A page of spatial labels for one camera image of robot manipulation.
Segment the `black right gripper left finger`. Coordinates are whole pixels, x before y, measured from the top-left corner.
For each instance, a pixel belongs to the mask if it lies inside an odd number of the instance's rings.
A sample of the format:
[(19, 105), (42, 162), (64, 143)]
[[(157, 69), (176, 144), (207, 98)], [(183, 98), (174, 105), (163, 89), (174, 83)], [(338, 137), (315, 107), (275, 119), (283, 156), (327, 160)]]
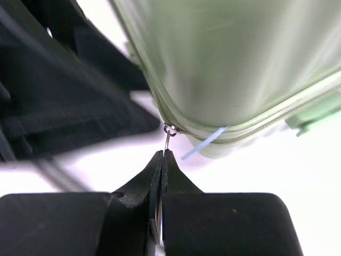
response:
[(163, 152), (112, 193), (8, 194), (1, 255), (154, 255)]

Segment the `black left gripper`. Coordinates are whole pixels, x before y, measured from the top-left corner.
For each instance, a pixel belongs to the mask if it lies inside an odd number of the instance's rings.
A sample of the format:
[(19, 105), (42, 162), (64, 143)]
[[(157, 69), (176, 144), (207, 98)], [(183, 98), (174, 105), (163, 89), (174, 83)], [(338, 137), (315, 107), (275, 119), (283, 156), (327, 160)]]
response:
[(129, 96), (147, 89), (76, 1), (1, 1), (1, 161), (156, 131)]

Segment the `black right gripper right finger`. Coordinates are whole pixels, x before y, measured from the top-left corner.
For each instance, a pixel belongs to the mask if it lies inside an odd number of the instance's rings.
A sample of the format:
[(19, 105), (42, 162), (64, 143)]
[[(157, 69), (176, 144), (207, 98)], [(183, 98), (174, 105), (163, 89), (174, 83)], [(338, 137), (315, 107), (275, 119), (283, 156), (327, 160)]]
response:
[(166, 150), (161, 195), (165, 253), (302, 255), (289, 211), (272, 193), (205, 193)]

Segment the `green hard-shell suitcase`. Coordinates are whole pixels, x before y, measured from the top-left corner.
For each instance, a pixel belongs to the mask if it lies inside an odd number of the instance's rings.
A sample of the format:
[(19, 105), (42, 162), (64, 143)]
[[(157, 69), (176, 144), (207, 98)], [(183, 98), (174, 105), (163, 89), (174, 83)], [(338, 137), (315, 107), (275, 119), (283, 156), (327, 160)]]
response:
[(340, 110), (340, 1), (113, 1), (164, 119), (208, 158)]

